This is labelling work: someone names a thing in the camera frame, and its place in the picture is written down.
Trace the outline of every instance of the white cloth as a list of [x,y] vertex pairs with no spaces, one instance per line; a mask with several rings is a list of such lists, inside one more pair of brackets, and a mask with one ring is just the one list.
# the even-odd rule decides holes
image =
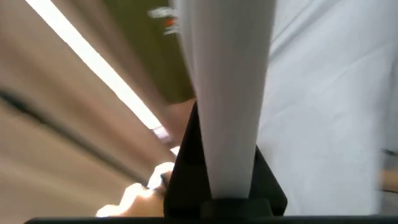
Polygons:
[[286,215],[377,213],[380,151],[398,146],[396,21],[395,0],[277,2],[257,145]]

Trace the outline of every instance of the olive green fabric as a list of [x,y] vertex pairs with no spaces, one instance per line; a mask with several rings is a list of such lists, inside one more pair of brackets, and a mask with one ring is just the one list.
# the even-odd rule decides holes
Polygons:
[[151,17],[149,13],[167,7],[168,0],[102,1],[166,101],[181,103],[192,98],[177,35],[164,34],[173,17]]

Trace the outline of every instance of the beige curtain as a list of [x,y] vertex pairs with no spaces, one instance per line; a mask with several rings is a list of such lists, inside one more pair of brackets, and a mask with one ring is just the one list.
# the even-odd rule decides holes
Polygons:
[[[110,50],[114,45],[74,13],[69,1],[54,2],[133,90],[149,99],[145,102],[162,124],[173,129],[176,113],[169,112],[145,76],[128,78],[128,73],[140,77],[143,72],[134,58],[123,63],[128,56]],[[132,174],[124,175],[0,100],[1,223],[22,223],[36,216],[94,215],[104,204],[117,203],[128,185],[148,180],[156,165],[174,160],[169,147],[24,0],[0,0],[0,28],[0,89],[29,102]]]

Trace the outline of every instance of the white sheet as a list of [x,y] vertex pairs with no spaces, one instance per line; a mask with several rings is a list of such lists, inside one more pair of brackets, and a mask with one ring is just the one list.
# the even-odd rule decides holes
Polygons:
[[257,144],[286,215],[377,213],[380,150],[398,146],[396,21],[395,0],[278,1]]

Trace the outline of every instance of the fluorescent light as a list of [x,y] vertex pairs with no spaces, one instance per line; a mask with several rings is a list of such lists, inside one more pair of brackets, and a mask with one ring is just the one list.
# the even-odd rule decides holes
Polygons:
[[81,36],[51,0],[26,0],[26,2],[149,129],[161,126],[144,102]]

